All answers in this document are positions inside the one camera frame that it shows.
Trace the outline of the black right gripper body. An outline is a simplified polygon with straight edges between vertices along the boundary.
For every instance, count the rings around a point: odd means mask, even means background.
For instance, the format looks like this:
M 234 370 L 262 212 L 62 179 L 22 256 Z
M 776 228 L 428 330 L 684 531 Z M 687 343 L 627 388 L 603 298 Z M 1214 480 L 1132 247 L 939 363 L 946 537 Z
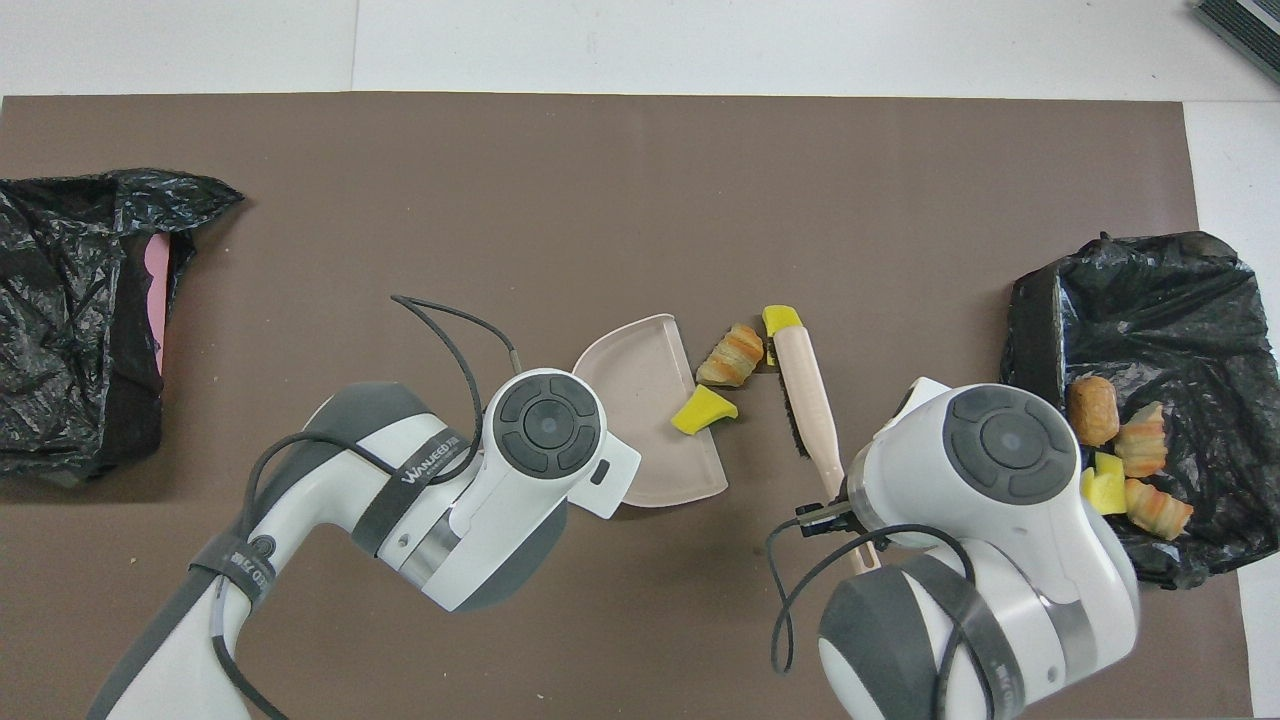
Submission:
M 828 533 L 861 533 L 861 523 L 852 511 L 849 500 L 833 500 L 829 503 L 806 503 L 797 507 L 797 528 L 803 537 L 815 537 Z

